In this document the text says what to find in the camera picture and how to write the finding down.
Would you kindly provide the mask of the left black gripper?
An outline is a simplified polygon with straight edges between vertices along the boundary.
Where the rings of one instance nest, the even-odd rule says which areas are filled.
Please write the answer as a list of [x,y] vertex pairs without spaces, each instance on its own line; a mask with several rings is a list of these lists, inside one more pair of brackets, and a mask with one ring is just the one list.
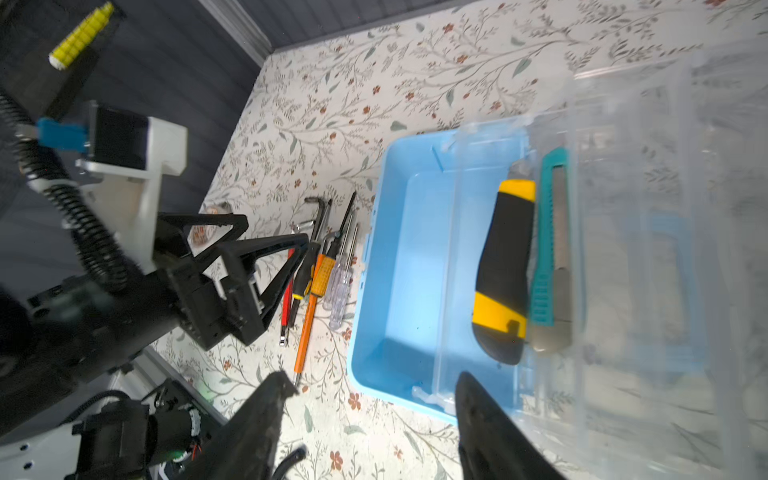
[[[229,336],[245,345],[280,317],[284,292],[309,247],[305,233],[237,240],[243,214],[159,213],[155,265],[180,310],[181,328],[208,351]],[[193,253],[195,227],[229,227]],[[214,280],[203,270],[214,268]]]

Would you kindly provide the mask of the teal utility knife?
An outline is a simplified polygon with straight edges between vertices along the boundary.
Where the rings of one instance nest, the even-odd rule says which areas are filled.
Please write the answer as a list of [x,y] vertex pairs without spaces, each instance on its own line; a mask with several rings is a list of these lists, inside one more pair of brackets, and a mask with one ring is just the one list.
[[541,355],[572,343],[568,151],[558,147],[541,160],[537,259],[532,283],[530,346]]

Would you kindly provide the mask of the orange long screwdriver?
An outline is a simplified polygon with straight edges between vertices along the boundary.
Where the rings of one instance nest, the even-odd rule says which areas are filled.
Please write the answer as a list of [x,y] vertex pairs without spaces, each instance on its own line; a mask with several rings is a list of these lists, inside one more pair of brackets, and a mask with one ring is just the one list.
[[[317,259],[318,259],[319,254],[316,256],[316,260],[315,260],[315,263],[314,263],[315,270],[314,270],[314,273],[313,273],[312,281],[313,281],[313,278],[314,278],[314,275],[315,275]],[[294,373],[295,373],[295,375],[294,375],[294,384],[296,386],[299,386],[300,383],[301,383],[301,378],[302,378],[302,374],[304,372],[305,363],[306,363],[306,359],[307,359],[307,355],[308,355],[311,331],[312,331],[312,327],[313,327],[313,321],[314,321],[314,317],[315,317],[315,313],[316,313],[316,308],[317,308],[317,304],[318,304],[319,300],[322,298],[321,297],[321,298],[317,299],[316,297],[312,296],[311,293],[310,293],[310,290],[309,290],[309,303],[308,303],[308,307],[307,307],[307,310],[306,310],[306,313],[305,313],[304,323],[303,323],[303,326],[302,326],[302,332],[301,332],[301,337],[300,337],[300,341],[299,341],[299,347],[298,347],[298,351],[297,351],[297,358],[296,358],[295,365],[294,365]]]

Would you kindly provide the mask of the blue plastic tool box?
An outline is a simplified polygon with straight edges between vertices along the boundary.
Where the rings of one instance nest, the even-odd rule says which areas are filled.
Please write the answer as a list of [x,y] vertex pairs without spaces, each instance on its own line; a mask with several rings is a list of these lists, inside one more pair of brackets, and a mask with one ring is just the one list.
[[474,286],[496,192],[530,151],[522,129],[451,130],[387,149],[363,251],[348,373],[361,392],[455,419],[471,373],[508,413],[532,393],[530,357],[489,357],[471,328]]

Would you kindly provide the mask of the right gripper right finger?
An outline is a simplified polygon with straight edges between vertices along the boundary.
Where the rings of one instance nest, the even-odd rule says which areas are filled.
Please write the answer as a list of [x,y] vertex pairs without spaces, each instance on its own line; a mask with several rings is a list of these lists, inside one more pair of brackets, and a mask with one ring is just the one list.
[[460,374],[455,400],[465,479],[564,479],[471,373]]

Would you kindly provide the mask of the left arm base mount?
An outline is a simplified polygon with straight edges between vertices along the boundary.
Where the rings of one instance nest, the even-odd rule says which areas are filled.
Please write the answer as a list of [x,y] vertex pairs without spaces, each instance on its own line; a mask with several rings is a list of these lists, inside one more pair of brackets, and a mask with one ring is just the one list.
[[226,419],[184,382],[167,379],[141,399],[98,393],[62,421],[80,439],[68,479],[173,478],[202,455]]

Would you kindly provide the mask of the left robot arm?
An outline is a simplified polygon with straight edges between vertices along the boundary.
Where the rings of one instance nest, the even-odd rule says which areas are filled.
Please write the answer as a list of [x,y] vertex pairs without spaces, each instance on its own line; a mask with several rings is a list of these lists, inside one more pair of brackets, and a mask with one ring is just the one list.
[[243,239],[242,214],[162,214],[154,272],[108,293],[86,276],[27,309],[1,298],[1,432],[130,363],[176,327],[210,350],[252,344],[269,327],[308,250],[305,234]]

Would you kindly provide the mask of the clear tape roll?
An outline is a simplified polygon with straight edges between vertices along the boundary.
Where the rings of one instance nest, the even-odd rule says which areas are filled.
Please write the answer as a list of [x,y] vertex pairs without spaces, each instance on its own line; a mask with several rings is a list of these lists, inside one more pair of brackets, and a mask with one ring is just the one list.
[[[206,205],[203,213],[210,215],[232,214],[233,208],[229,202],[220,202]],[[203,247],[224,229],[225,227],[217,225],[196,225],[192,227],[188,240],[193,247]]]

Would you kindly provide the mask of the yellow green roller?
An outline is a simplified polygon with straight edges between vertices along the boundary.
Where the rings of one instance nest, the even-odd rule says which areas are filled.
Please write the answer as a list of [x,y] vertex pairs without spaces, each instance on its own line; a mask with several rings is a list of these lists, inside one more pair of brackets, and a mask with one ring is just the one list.
[[106,28],[117,6],[105,2],[86,16],[48,55],[50,65],[58,70],[67,70]]

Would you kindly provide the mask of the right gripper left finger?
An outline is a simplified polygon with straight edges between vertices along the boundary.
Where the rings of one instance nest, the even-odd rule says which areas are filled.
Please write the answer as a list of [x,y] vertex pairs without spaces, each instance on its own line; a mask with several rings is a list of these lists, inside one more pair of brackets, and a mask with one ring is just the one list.
[[287,399],[297,389],[283,371],[269,374],[194,461],[196,479],[270,479]]

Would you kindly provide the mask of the yellow black utility knife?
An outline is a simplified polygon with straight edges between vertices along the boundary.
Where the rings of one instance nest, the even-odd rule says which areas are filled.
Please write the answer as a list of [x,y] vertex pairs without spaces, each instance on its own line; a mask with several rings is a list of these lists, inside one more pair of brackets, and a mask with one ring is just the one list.
[[500,184],[478,264],[472,331],[483,351],[506,365],[520,362],[527,336],[535,201],[532,180]]

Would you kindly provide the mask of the black hex key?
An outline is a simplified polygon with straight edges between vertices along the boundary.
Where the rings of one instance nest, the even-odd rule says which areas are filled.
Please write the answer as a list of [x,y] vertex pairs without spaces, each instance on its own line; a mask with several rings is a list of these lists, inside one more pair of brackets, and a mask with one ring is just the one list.
[[288,329],[294,327],[300,304],[308,295],[310,290],[313,272],[321,246],[320,234],[324,227],[324,223],[327,220],[327,215],[332,204],[331,200],[326,201],[321,197],[307,197],[304,199],[304,202],[316,204],[318,211],[315,216],[311,235],[309,237],[307,252],[293,280],[293,286],[291,290],[292,304],[287,323]]

